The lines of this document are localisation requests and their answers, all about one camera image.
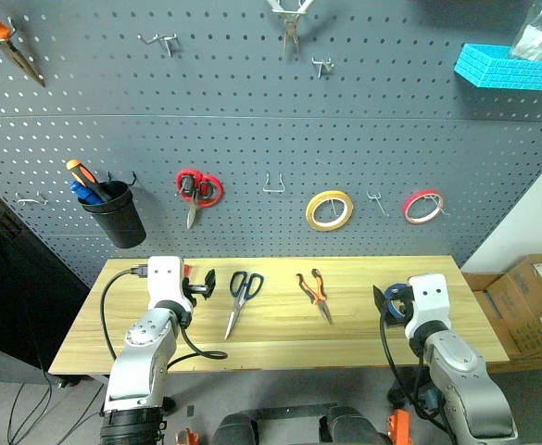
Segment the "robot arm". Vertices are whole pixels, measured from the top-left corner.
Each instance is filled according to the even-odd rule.
[[[451,330],[444,275],[413,276],[409,284],[406,297],[401,298],[405,335],[415,354],[422,354],[429,365],[458,444],[519,444],[510,406],[486,372],[485,359]]]
[[[207,274],[204,285],[190,286],[178,257],[151,257],[146,267],[135,270],[147,277],[149,309],[127,331],[112,366],[100,432],[103,445],[151,445],[162,439],[164,390],[176,338],[192,320],[192,294],[208,298],[215,288],[215,271]]]

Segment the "pegboard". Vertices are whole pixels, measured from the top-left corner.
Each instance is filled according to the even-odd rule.
[[[0,54],[0,196],[89,285],[107,258],[156,254],[450,253],[462,264],[542,171],[542,92],[477,89],[453,65],[465,42],[508,45],[527,6],[318,0],[298,26],[300,54],[283,58],[283,22],[264,0],[1,1],[47,87]],[[177,52],[138,32],[177,33]],[[334,61],[329,76],[317,79],[312,56]],[[136,171],[141,246],[114,248],[83,212],[72,158],[102,179]],[[185,167],[226,190],[190,231],[173,184]],[[284,194],[262,192],[267,172],[273,185],[283,174]],[[449,216],[412,226],[401,205],[426,187]],[[355,210],[317,233],[304,210],[326,189]],[[16,204],[37,191],[46,206]]]

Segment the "black cup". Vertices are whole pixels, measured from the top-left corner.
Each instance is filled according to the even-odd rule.
[[[100,227],[104,229],[112,244],[117,248],[134,248],[141,244],[147,234],[132,202],[129,186],[122,181],[100,183],[112,197],[102,204],[84,204],[83,208],[92,214]]]

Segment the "wooden table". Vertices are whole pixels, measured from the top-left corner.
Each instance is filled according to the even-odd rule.
[[[109,374],[112,366],[99,322],[99,299],[114,273],[141,259],[109,260],[69,330],[50,373],[61,375]],[[479,303],[449,256],[424,257],[325,257],[325,258],[208,258],[185,260],[193,267],[191,283],[204,282],[215,268],[217,287],[207,301],[198,304],[188,334],[202,350],[224,350],[227,360],[194,358],[172,368],[179,371],[239,369],[287,369],[387,365],[380,342],[379,312],[373,304],[372,285],[385,290],[406,283],[411,275],[442,273],[447,280],[453,328],[488,362],[507,362],[508,356],[488,323]],[[302,273],[315,288],[311,269],[324,279],[328,307],[334,319],[328,325],[299,289],[295,274]],[[233,300],[229,280],[234,271],[261,273],[260,293],[240,314],[230,338],[223,340]],[[106,301],[108,331],[120,352],[124,333],[147,308],[147,282],[132,275],[121,277]],[[387,331],[397,364],[416,364],[401,327]],[[190,352],[178,338],[174,357]]]

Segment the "black cable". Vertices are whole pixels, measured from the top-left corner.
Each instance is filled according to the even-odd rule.
[[[197,354],[196,352],[193,352],[192,354],[186,354],[186,355],[183,355],[182,357],[179,357],[175,360],[172,360],[171,362],[168,363],[168,369],[170,369],[174,364],[176,364],[177,362],[181,362],[182,360],[186,360],[186,359],[192,359],[193,357],[199,357],[200,354]]]
[[[97,389],[94,396],[92,397],[91,400],[89,400],[89,403],[87,404],[87,406],[85,407],[85,409],[83,410],[83,412],[81,413],[79,418],[75,421],[75,423],[72,425],[72,427],[69,429],[69,431],[67,431],[67,433],[65,433],[65,435],[55,445],[61,445],[61,443],[63,443],[65,440],[67,440],[67,438],[79,427],[80,422],[82,421],[83,417],[89,411],[89,409],[92,407],[92,404],[94,403],[95,399],[97,399],[97,396],[99,395],[99,393],[102,391],[103,388],[104,388],[104,385],[101,385],[100,388]]]
[[[419,382],[421,381],[421,374],[424,365],[423,361],[424,358],[421,351],[421,354],[419,354],[419,371],[417,372],[417,376],[415,377],[415,386],[412,391],[412,395],[414,396],[416,401],[419,401]]]
[[[21,394],[21,391],[23,390],[23,387],[25,387],[26,384],[22,383],[19,385],[18,393],[15,396],[15,399],[13,400],[13,404],[11,405],[11,413],[9,413],[9,423],[7,424],[7,443],[10,444],[12,441],[11,438],[11,424],[13,423],[13,412],[15,411],[15,405],[18,403],[19,394]]]
[[[195,344],[192,341],[190,341],[190,338],[188,338],[188,334],[186,334],[186,329],[184,329],[183,327],[180,328],[180,332],[182,332],[182,337],[184,341],[186,342],[186,344],[190,347],[191,350],[193,350],[196,353],[196,355],[200,355],[202,357],[205,357],[207,359],[212,359],[212,360],[227,359],[227,354],[223,352],[222,350],[200,350],[199,348],[197,348]],[[184,357],[181,357],[181,359],[183,360],[184,358],[187,359],[189,357],[187,355],[185,355]]]
[[[27,324],[28,324],[28,329],[30,330],[30,338],[31,338],[32,344],[34,346],[34,350],[35,350],[35,353],[36,353],[36,359],[38,360],[38,364],[40,365],[40,369],[42,370],[42,376],[43,376],[44,380],[46,381],[46,384],[48,385],[48,389],[46,390],[46,392],[44,393],[44,395],[42,396],[40,401],[38,401],[38,403],[34,406],[34,408],[30,411],[30,413],[23,420],[23,422],[21,423],[21,425],[19,426],[19,428],[17,429],[15,434],[11,437],[11,441],[8,442],[8,445],[17,445],[17,444],[21,443],[21,441],[24,440],[32,432],[34,427],[42,419],[44,419],[44,417],[48,413],[48,406],[50,405],[50,401],[52,400],[52,394],[53,394],[52,382],[50,381],[50,379],[46,375],[44,362],[43,362],[42,356],[40,354],[40,347],[38,346],[38,342],[36,341],[36,337],[33,334],[34,329],[33,329],[32,318],[30,317],[30,311],[28,310],[28,303],[22,297],[20,297],[20,300],[21,300],[21,306],[23,308],[23,312],[24,312],[24,315],[25,315],[25,318],[26,318],[26,321],[27,321]],[[38,415],[38,417],[36,417],[36,419],[32,422],[32,424],[30,426],[28,426],[28,429],[26,429],[24,432],[22,432],[21,437],[18,438],[19,432],[24,427],[24,425],[26,425],[28,420],[30,420],[30,418],[33,416],[33,414],[36,412],[36,410],[40,407],[40,405],[43,403],[44,398],[46,397],[46,395],[48,395],[48,399],[46,400],[46,405],[44,406],[44,409]],[[15,400],[13,400],[13,411],[15,411],[15,404],[16,404],[17,400],[18,400],[18,396],[16,396]],[[12,417],[10,416],[9,425],[7,426],[7,434],[9,433],[10,428],[11,428],[11,420],[12,420]]]
[[[112,342],[110,341],[110,336],[107,334],[106,316],[104,315],[104,302],[106,301],[107,290],[110,289],[110,286],[112,286],[112,284],[116,280],[118,280],[121,276],[129,274],[129,273],[131,273],[131,269],[118,272],[116,275],[110,278],[110,280],[104,286],[104,289],[102,290],[102,296],[100,298],[100,321],[102,323],[102,331],[104,331],[104,338],[106,339],[107,350],[110,351],[110,355],[112,356],[112,359],[114,360],[116,360],[116,352],[114,352],[114,348],[112,347]]]
[[[452,445],[458,445],[458,441],[456,440],[456,435],[452,431],[452,427],[449,424],[449,421],[446,417],[446,412],[444,411],[445,406],[446,406],[446,400],[444,399],[444,395],[440,392],[437,395],[437,407],[439,408],[439,412],[441,413],[441,420],[444,422],[447,435],[449,436],[449,439],[451,440]]]
[[[101,411],[96,411],[95,413],[89,414],[87,417],[85,417],[83,420],[81,420],[79,424],[73,426],[73,427],[69,430],[69,432],[68,432],[67,434],[69,434],[69,436],[70,436],[70,435],[73,434],[75,431],[77,431],[77,429],[78,429],[81,425],[83,425],[83,424],[84,424],[85,422],[87,422],[89,419],[91,419],[92,417],[94,417],[95,415],[98,415],[98,414],[100,414],[100,413],[101,413]]]
[[[412,404],[415,407],[415,413],[423,419],[428,420],[433,425],[438,427],[439,429],[446,431],[446,428],[437,422],[434,417],[437,415],[430,415],[427,413],[420,405],[419,403],[410,395],[409,390],[404,385],[404,382],[402,381],[402,378],[400,378],[400,374],[398,373],[397,367],[394,364],[394,359],[392,359],[392,354],[390,353],[390,348],[388,347],[388,340],[385,336],[385,315],[386,315],[387,308],[383,308],[382,312],[380,314],[380,339],[382,340],[382,346],[384,347],[384,354],[386,359],[388,360],[388,364],[390,365],[390,369],[392,370],[392,374],[394,374],[395,379],[398,382],[398,385],[402,389],[402,392],[404,392],[405,397],[409,400],[410,404]]]
[[[19,426],[19,428],[17,429],[15,434],[11,437],[11,440],[8,442],[9,445],[15,445],[17,443],[20,443],[26,436],[28,436],[28,434],[30,434],[30,432],[32,431],[32,428],[39,422],[40,418],[43,417],[43,415],[45,414],[46,408],[48,408],[48,403],[50,403],[50,397],[49,397],[48,403],[44,407],[43,411],[38,415],[38,417],[36,417],[36,419],[32,422],[32,424],[30,426],[28,426],[28,429],[25,432],[22,433],[23,436],[18,438],[18,434],[21,431],[21,429],[28,423],[30,418],[34,415],[36,410],[38,408],[40,408],[40,405],[42,405],[42,403],[44,402],[44,399],[49,394],[52,395],[52,393],[50,392],[50,388],[47,388],[46,391],[44,392],[43,396],[38,401],[38,403],[36,403],[36,405],[33,407],[33,409],[28,413],[26,418],[23,419],[23,422],[21,422],[21,425]],[[17,399],[13,400],[13,406],[14,407],[15,407],[16,401],[17,401]]]

